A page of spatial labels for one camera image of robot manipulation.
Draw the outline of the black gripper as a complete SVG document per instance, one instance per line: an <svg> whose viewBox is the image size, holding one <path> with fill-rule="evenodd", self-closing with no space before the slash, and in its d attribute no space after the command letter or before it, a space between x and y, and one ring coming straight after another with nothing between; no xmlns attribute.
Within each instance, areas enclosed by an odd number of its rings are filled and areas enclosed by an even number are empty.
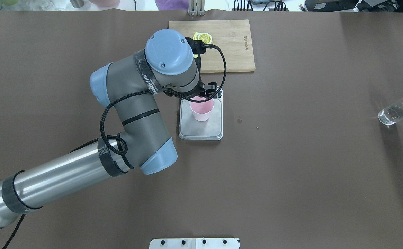
<svg viewBox="0 0 403 249"><path fill-rule="evenodd" d="M220 98L222 96L222 86L218 86L217 82L201 83L199 96L202 98Z"/></svg>

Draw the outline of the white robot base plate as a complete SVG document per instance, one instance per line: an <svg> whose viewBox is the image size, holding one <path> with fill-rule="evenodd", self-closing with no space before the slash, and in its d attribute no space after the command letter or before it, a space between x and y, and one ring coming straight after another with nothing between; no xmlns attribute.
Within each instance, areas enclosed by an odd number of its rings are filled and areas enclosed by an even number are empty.
<svg viewBox="0 0 403 249"><path fill-rule="evenodd" d="M239 238L156 238L149 249L240 249Z"/></svg>

